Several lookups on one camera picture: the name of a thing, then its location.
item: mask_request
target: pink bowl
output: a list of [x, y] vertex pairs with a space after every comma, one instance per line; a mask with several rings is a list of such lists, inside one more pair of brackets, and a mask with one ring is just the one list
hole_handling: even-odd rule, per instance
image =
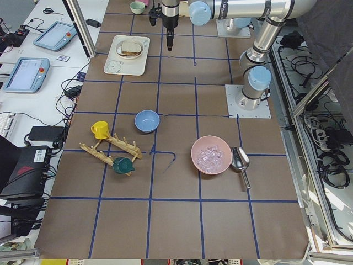
[[[212, 172], [212, 173], [205, 172], [196, 163], [196, 160], [199, 156], [199, 152], [201, 150], [207, 150], [207, 148], [209, 148], [211, 146], [218, 146], [218, 149], [220, 151], [224, 152], [224, 155], [221, 158], [222, 164], [219, 166], [219, 168], [217, 169], [216, 172]], [[219, 138], [217, 136], [207, 135], [207, 136], [203, 136], [203, 137], [197, 139], [197, 141], [194, 142], [194, 144], [192, 145], [192, 148], [191, 148], [191, 158], [192, 158], [192, 162], [194, 163], [195, 167], [199, 171], [201, 171], [204, 174], [215, 175], [215, 174], [220, 174], [220, 173], [224, 172], [229, 167], [229, 165], [232, 162], [232, 151], [231, 151], [231, 148], [229, 147], [229, 145], [221, 138]]]

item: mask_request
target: yellow mug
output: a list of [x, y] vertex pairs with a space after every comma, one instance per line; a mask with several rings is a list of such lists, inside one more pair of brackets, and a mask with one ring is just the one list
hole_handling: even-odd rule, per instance
[[108, 123], [106, 121], [97, 121], [90, 130], [94, 133], [96, 139], [107, 139], [110, 136]]

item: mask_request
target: keyboard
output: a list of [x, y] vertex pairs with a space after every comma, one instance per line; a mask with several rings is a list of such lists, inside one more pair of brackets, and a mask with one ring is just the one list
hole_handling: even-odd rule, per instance
[[10, 135], [15, 127], [18, 114], [10, 113], [0, 113], [0, 135], [6, 139], [10, 138]]

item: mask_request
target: metal scoop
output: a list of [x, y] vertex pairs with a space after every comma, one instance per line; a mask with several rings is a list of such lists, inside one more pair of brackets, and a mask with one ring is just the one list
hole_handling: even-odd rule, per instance
[[250, 162], [247, 154], [241, 147], [232, 147], [232, 166], [236, 171], [242, 173], [247, 189], [250, 189], [250, 183], [245, 170], [249, 167]]

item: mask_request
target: scoop handle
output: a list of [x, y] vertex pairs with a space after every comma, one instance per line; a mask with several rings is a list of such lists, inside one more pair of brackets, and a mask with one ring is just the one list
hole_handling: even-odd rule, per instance
[[247, 176], [245, 170], [242, 170], [242, 176], [243, 176], [245, 185], [247, 186], [247, 189], [250, 189], [251, 186], [250, 186], [250, 183], [249, 183], [249, 180], [248, 180], [248, 176]]

